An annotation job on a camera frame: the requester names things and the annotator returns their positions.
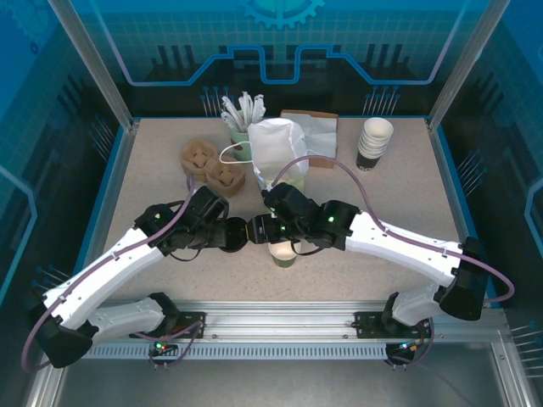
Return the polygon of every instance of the beige countertop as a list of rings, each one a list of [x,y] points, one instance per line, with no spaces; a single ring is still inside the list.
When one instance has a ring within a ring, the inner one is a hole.
[[[391,119],[395,133],[385,155],[370,172],[355,167],[364,121],[339,119],[337,158],[360,177],[378,216],[416,233],[457,240],[424,120]],[[229,144],[229,132],[220,119],[141,120],[107,248],[149,205],[185,198],[185,175],[178,155],[195,137],[213,142],[219,150]],[[229,199],[229,215],[249,220],[265,213],[266,208],[252,167],[246,166],[247,181],[240,193]],[[319,204],[338,199],[365,208],[354,182],[337,166],[332,170],[310,167],[305,194]],[[193,251],[177,250],[176,255],[188,258]],[[112,298],[140,299],[164,291],[175,300],[369,300],[386,299],[394,291],[425,281],[416,272],[386,260],[335,249],[298,257],[292,267],[281,269],[274,265],[267,245],[248,243],[235,254],[205,249],[190,263],[166,258],[132,278]]]

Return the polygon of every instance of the stack of paper cups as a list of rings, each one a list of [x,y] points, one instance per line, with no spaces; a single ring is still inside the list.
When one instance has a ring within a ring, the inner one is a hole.
[[[393,132],[394,127],[388,120],[380,117],[366,120],[358,141],[358,154],[356,155],[356,166],[359,170],[373,170],[387,149]]]

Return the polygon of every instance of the speckled tabletop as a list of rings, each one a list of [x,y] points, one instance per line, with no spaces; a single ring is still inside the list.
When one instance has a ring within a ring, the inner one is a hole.
[[[355,167],[356,145],[364,121],[339,119],[337,157],[360,177],[378,216],[423,235],[457,240],[423,119],[390,120],[395,133],[371,172]],[[219,150],[229,144],[229,132],[220,119],[141,120],[109,228],[107,248],[149,205],[185,198],[185,175],[178,155],[181,147],[195,137],[213,142]],[[266,208],[250,164],[246,177],[245,186],[229,202],[230,216],[248,220],[265,213]],[[310,167],[305,194],[318,203],[338,199],[364,208],[355,184],[337,167]],[[176,254],[191,257],[193,251],[178,250]],[[164,259],[132,278],[112,298],[140,299],[164,291],[175,300],[369,300],[386,299],[394,291],[416,287],[425,280],[386,260],[335,249],[298,257],[292,267],[281,269],[274,265],[267,245],[248,243],[235,254],[215,248],[203,250],[190,263]]]

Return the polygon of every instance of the black disc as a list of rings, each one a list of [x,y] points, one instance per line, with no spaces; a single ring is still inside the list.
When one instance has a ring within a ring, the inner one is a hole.
[[[220,248],[223,252],[235,253],[241,250],[247,243],[247,231],[245,230],[245,222],[242,218],[228,218],[227,226],[227,246]]]

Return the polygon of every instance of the gear logo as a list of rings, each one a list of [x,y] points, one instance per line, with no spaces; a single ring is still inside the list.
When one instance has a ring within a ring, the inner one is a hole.
[[[49,25],[46,0],[0,0],[0,12],[9,13],[31,42],[41,42]]]
[[[305,24],[307,16],[315,17],[316,8],[323,6],[324,0],[238,0],[238,3],[245,10],[245,17],[253,17],[256,24],[282,30],[285,25],[294,28],[297,23]]]

